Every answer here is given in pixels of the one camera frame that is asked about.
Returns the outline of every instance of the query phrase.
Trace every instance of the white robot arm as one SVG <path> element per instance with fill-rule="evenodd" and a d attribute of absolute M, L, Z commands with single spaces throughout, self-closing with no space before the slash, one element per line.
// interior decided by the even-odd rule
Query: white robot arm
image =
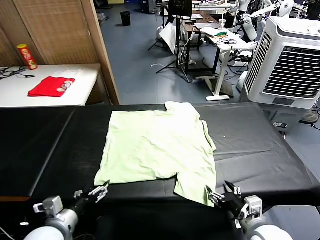
<path fill-rule="evenodd" d="M 102 200 L 108 193 L 109 183 L 107 181 L 89 192 L 76 191 L 74 198 L 77 202 L 70 208 L 64 209 L 60 196 L 49 197 L 42 203 L 35 204 L 35 213 L 44 212 L 47 216 L 45 226 L 33 230 L 24 240 L 72 240 L 85 206 Z"/>
<path fill-rule="evenodd" d="M 208 186 L 206 190 L 209 200 L 217 207 L 230 211 L 235 227 L 242 229 L 247 240 L 293 240 L 284 230 L 270 225 L 263 214 L 261 198 L 257 196 L 242 197 L 240 187 L 225 181 L 231 192 L 219 194 Z"/>
<path fill-rule="evenodd" d="M 257 38 L 257 32 L 252 24 L 253 19 L 262 17 L 276 9 L 279 9 L 279 17 L 289 18 L 290 12 L 295 4 L 294 0 L 284 0 L 282 2 L 276 0 L 274 3 L 272 3 L 271 0 L 263 0 L 262 2 L 266 6 L 265 8 L 256 11 L 253 14 L 247 14 L 249 3 L 247 0 L 239 1 L 239 13 L 236 16 L 238 23 L 234 25 L 234 27 L 241 25 L 243 32 L 245 33 L 244 40 L 247 43 L 254 41 Z"/>

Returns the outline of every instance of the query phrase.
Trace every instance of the black trash bin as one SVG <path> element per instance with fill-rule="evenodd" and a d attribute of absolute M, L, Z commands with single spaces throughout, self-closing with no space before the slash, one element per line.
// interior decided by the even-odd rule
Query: black trash bin
<path fill-rule="evenodd" d="M 131 25 L 131 18 L 129 11 L 122 11 L 121 13 L 122 25 L 123 26 L 130 26 Z"/>

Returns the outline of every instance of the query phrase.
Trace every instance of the t-shirt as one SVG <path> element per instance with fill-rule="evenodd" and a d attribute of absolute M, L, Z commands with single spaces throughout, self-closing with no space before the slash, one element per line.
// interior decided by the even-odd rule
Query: t-shirt
<path fill-rule="evenodd" d="M 112 112 L 96 186 L 168 179 L 174 192 L 213 206 L 206 185 L 216 189 L 216 146 L 207 123 L 190 103 L 168 101 L 167 111 Z"/>

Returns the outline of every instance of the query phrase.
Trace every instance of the red can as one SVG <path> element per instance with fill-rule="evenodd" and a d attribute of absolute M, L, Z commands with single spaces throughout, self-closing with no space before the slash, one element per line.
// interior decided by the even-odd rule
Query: red can
<path fill-rule="evenodd" d="M 21 53 L 26 65 L 30 70 L 37 69 L 38 66 L 36 64 L 36 61 L 34 57 L 31 55 L 30 50 L 27 46 L 27 44 L 20 44 L 16 46 L 19 49 L 19 52 Z"/>

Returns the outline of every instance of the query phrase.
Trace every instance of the white desk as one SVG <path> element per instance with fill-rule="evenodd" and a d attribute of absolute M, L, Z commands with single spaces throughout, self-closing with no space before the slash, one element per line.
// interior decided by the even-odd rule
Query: white desk
<path fill-rule="evenodd" d="M 35 77 L 14 75 L 0 80 L 0 108 L 84 106 L 97 80 L 100 91 L 106 93 L 106 89 L 102 89 L 100 64 L 42 65 L 21 74 Z M 28 96 L 30 90 L 50 76 L 75 81 L 61 97 Z"/>
<path fill-rule="evenodd" d="M 241 38 L 234 35 L 228 29 L 219 30 L 219 29 L 214 29 L 212 27 L 204 27 L 200 31 L 204 34 L 207 34 L 207 36 L 208 35 L 214 36 L 218 33 L 226 32 L 228 39 L 233 39 L 236 41 L 236 43 L 231 43 L 231 44 L 219 44 L 219 41 L 221 41 L 220 38 L 214 38 L 214 37 L 208 36 L 210 41 L 214 43 L 217 46 L 217 48 L 220 49 L 220 55 L 222 55 L 223 60 L 221 63 L 221 68 L 220 68 L 219 77 L 217 79 L 217 83 L 215 86 L 215 90 L 214 92 L 212 92 L 213 96 L 207 96 L 206 100 L 207 101 L 228 100 L 230 99 L 229 96 L 226 96 L 226 95 L 220 96 L 220 91 L 221 91 L 222 84 L 224 82 L 225 72 L 228 66 L 231 50 L 239 50 L 239 49 L 247 50 L 250 48 L 250 45 L 245 41 L 243 41 Z M 210 82 L 209 78 L 204 78 L 204 79 L 208 87 L 212 90 L 212 83 Z"/>

